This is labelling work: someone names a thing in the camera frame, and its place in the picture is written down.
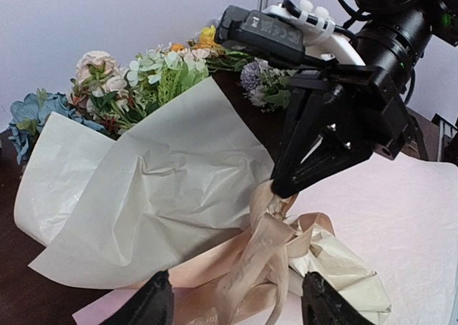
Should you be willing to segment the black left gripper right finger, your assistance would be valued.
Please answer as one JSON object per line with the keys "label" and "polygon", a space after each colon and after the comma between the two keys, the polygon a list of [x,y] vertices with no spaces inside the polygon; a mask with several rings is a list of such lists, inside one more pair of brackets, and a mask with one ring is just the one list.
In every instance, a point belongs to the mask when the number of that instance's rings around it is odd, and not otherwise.
{"label": "black left gripper right finger", "polygon": [[302,283],[304,325],[370,325],[318,272],[309,272]]}

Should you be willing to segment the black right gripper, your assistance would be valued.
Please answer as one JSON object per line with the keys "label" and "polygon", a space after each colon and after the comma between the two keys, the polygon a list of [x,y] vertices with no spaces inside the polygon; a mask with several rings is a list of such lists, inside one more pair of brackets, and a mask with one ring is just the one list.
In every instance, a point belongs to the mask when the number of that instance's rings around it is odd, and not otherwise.
{"label": "black right gripper", "polygon": [[292,79],[295,89],[328,90],[339,84],[351,100],[373,152],[394,159],[416,138],[405,100],[414,68],[432,37],[457,44],[457,0],[355,0],[351,17],[364,23],[356,51],[365,65],[334,64],[315,81]]}

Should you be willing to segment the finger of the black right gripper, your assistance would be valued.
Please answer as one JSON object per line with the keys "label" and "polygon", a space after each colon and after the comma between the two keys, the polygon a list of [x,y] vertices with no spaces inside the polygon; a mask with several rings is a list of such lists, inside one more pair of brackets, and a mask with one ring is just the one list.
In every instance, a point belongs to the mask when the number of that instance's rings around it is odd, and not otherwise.
{"label": "finger of the black right gripper", "polygon": [[292,91],[278,156],[271,179],[273,189],[304,189],[310,183],[303,172],[307,154],[320,130],[313,124],[323,107],[323,92],[297,88]]}
{"label": "finger of the black right gripper", "polygon": [[[368,160],[373,154],[344,88],[336,84],[326,91],[318,91],[323,92],[323,107],[313,124],[320,133],[306,156],[308,159],[303,169],[309,187]],[[304,189],[272,188],[272,191],[282,198],[289,198]]]}

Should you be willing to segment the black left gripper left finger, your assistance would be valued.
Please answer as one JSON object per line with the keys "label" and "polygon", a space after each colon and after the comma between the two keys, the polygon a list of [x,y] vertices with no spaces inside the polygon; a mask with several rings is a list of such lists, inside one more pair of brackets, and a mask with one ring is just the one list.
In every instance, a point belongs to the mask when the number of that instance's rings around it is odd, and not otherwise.
{"label": "black left gripper left finger", "polygon": [[158,271],[102,325],[171,325],[174,293],[167,270]]}

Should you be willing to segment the beige ribbon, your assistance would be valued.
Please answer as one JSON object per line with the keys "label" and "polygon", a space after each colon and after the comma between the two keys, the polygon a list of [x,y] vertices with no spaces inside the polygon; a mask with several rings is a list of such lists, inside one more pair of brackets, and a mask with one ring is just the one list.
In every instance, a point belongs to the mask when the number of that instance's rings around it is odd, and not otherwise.
{"label": "beige ribbon", "polygon": [[307,213],[288,223],[296,197],[282,198],[272,181],[250,198],[250,229],[170,270],[175,288],[191,288],[175,300],[174,324],[236,324],[271,308],[279,319],[288,295],[289,261],[309,252],[315,226],[333,232],[330,218]]}

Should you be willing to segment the grey-white wrapping paper sheet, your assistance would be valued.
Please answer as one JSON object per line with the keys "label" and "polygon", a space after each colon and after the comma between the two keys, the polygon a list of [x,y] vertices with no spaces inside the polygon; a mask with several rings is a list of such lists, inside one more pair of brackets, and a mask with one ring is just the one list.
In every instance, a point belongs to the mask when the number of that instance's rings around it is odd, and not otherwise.
{"label": "grey-white wrapping paper sheet", "polygon": [[[118,140],[52,113],[14,206],[16,225],[44,245],[31,262],[65,286],[138,288],[154,273],[250,229],[250,198],[273,162],[207,78]],[[315,226],[309,252],[289,261],[288,291],[319,272],[372,324],[389,297],[376,273]]]}

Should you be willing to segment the white hydrangea green leaf bunch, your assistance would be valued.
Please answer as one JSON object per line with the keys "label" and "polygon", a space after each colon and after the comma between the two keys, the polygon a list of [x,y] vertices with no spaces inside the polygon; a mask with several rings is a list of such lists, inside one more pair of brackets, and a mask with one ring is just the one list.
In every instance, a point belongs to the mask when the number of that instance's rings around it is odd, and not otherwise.
{"label": "white hydrangea green leaf bunch", "polygon": [[151,49],[138,54],[125,79],[137,111],[148,115],[209,77],[208,48]]}

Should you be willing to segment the blue hydrangea bunch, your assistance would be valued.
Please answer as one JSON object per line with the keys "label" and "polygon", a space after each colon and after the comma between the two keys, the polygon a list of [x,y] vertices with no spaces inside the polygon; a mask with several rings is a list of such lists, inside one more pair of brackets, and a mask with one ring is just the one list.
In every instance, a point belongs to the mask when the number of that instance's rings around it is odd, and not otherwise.
{"label": "blue hydrangea bunch", "polygon": [[18,165],[30,158],[47,119],[53,112],[104,135],[107,134],[101,124],[87,119],[70,105],[64,94],[50,93],[45,89],[37,89],[35,93],[27,94],[22,101],[15,101],[10,107],[10,112],[12,119],[8,127],[11,131],[9,140],[16,149]]}

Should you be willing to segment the pink flower long stem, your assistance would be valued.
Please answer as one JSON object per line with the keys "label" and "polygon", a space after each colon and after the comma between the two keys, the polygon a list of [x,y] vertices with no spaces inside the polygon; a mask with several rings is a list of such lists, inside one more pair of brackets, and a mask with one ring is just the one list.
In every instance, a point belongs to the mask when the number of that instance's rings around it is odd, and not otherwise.
{"label": "pink flower long stem", "polygon": [[118,138],[134,124],[130,112],[134,100],[127,82],[127,69],[108,52],[93,50],[79,59],[70,79],[68,103],[101,131]]}

